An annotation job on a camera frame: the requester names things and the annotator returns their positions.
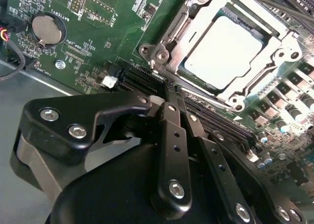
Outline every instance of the black mount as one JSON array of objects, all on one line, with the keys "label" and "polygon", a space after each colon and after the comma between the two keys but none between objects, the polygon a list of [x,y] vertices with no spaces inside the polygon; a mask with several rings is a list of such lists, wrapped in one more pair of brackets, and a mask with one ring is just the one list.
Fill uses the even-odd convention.
[{"label": "black mount", "polygon": [[[47,223],[307,223],[242,145],[205,133],[180,94],[165,95],[157,103],[130,91],[25,106],[11,165],[54,203]],[[141,145],[86,172],[88,153],[132,137]]]}]

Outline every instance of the cable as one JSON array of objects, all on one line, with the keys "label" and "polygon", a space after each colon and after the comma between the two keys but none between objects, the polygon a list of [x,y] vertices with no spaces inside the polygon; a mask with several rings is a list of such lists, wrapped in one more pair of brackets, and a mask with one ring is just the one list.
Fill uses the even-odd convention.
[{"label": "cable", "polygon": [[0,28],[0,37],[6,42],[9,41],[9,37],[6,34],[7,31],[8,31],[7,29]]},{"label": "cable", "polygon": [[26,64],[25,57],[24,57],[22,51],[19,49],[19,47],[15,43],[13,43],[11,40],[8,40],[7,43],[16,52],[16,54],[19,56],[21,62],[19,64],[19,66],[14,71],[12,71],[11,73],[8,73],[6,75],[0,76],[0,81],[12,78],[16,74],[18,74],[24,68],[24,66]]},{"label": "cable", "polygon": [[293,9],[290,9],[290,8],[288,8],[286,6],[283,6],[283,5],[281,5],[281,4],[277,3],[277,2],[274,2],[272,0],[257,0],[257,1],[260,1],[262,3],[265,3],[265,4],[273,6],[273,7],[276,7],[276,8],[278,8],[278,9],[280,9],[280,10],[282,10],[282,11],[284,11],[284,12],[286,12],[286,13],[288,13],[288,14],[296,17],[296,18],[300,18],[300,19],[303,19],[303,20],[305,20],[307,22],[310,22],[310,23],[314,24],[314,18],[313,17],[305,15],[305,14],[303,14],[301,12],[297,12],[297,11],[295,11]]}]

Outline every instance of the motherboard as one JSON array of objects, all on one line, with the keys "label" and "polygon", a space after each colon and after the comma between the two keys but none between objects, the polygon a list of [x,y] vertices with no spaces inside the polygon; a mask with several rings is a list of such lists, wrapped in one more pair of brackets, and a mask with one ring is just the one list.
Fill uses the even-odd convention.
[{"label": "motherboard", "polygon": [[[314,13],[314,0],[273,1]],[[10,39],[43,75],[84,94],[169,81],[203,125],[253,134],[248,158],[272,182],[314,162],[307,21],[254,0],[8,0],[7,15],[25,22]]]}]

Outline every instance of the metal bracket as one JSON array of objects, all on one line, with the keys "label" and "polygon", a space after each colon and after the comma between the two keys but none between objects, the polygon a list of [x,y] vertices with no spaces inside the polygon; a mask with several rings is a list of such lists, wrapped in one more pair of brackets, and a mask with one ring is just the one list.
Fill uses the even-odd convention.
[{"label": "metal bracket", "polygon": [[192,205],[186,131],[180,127],[176,97],[160,107],[160,131],[158,178],[152,204],[165,218],[175,220]]},{"label": "metal bracket", "polygon": [[186,114],[185,121],[194,151],[204,163],[210,182],[214,182],[216,190],[211,191],[215,197],[217,210],[222,223],[250,223],[255,224],[255,219],[246,203],[240,188],[226,162],[217,143],[206,139],[206,134],[201,122],[193,115]]},{"label": "metal bracket", "polygon": [[272,185],[264,180],[254,163],[221,132],[214,131],[212,137],[221,148],[224,157],[231,165],[238,183],[251,194],[252,204],[262,223],[306,224],[300,210],[285,196],[277,193]]}]

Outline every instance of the black cable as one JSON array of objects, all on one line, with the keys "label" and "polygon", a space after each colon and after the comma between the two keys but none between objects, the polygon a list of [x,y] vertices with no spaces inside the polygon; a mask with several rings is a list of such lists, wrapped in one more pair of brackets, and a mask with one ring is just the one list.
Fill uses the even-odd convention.
[{"label": "black cable", "polygon": [[314,24],[314,18],[313,17],[305,15],[305,14],[303,14],[301,12],[297,12],[297,11],[295,11],[293,9],[290,9],[290,8],[288,8],[286,6],[283,6],[283,5],[281,5],[281,4],[277,3],[277,2],[274,2],[272,0],[257,0],[257,1],[260,1],[262,3],[265,3],[265,4],[273,6],[273,7],[276,7],[276,8],[278,8],[278,9],[280,9],[280,10],[282,10],[282,11],[284,11],[284,12],[286,12],[286,13],[288,13],[288,14],[296,17],[296,18],[300,18],[300,19],[303,19],[303,20],[305,20],[307,22],[310,22],[310,23]]},{"label": "black cable", "polygon": [[18,74],[24,68],[24,66],[26,64],[25,57],[24,57],[22,51],[19,49],[19,47],[15,43],[13,43],[11,40],[8,41],[8,45],[16,52],[16,54],[19,56],[21,62],[19,64],[19,66],[14,71],[12,71],[6,75],[0,76],[0,81],[12,78],[16,74]]}]

